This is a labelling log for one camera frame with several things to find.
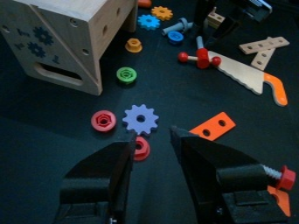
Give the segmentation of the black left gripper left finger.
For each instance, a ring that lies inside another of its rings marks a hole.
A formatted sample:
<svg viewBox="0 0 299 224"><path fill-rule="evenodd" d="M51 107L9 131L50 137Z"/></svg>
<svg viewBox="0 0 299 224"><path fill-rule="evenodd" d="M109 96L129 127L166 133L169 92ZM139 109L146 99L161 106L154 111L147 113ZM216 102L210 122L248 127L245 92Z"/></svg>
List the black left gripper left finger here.
<svg viewBox="0 0 299 224"><path fill-rule="evenodd" d="M53 224L126 224L135 149L130 134L78 162L62 181Z"/></svg>

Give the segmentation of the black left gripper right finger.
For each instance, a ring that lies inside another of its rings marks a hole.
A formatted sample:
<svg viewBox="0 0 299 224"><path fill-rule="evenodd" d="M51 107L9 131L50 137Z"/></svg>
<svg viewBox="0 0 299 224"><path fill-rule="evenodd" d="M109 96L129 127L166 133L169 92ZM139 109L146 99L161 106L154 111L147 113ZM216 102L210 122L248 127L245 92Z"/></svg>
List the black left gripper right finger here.
<svg viewBox="0 0 299 224"><path fill-rule="evenodd" d="M192 192L200 224L288 224L268 190L262 164L242 151L170 128L171 143Z"/></svg>

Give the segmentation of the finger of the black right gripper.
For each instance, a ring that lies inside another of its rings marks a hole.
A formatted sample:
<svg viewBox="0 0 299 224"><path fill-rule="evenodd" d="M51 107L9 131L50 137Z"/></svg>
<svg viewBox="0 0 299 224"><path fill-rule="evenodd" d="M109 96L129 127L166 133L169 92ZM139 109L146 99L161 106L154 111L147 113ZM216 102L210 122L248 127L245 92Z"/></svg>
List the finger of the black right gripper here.
<svg viewBox="0 0 299 224"><path fill-rule="evenodd" d="M240 25L240 17L228 17L221 23L220 28L214 32L213 36L210 37L210 45L213 46L221 39L229 36L240 28Z"/></svg>
<svg viewBox="0 0 299 224"><path fill-rule="evenodd" d="M197 0L193 27L196 34L201 36L205 30L205 21L214 9L214 0Z"/></svg>

